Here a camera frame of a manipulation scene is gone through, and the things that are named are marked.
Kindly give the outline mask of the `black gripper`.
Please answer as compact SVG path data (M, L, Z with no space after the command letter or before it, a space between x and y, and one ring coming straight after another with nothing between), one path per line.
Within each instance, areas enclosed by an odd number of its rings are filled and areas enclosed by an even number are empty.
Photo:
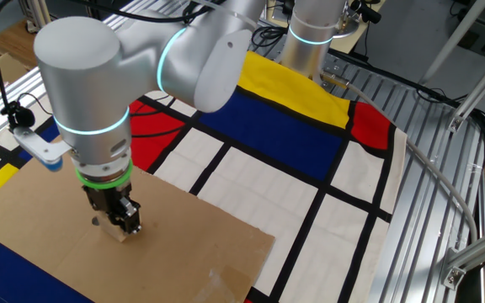
M93 222L108 222L107 215L118 216L125 234L136 234L141 230L141 205L130 198L129 181L109 189L95 189L83 185L88 202L94 211Z

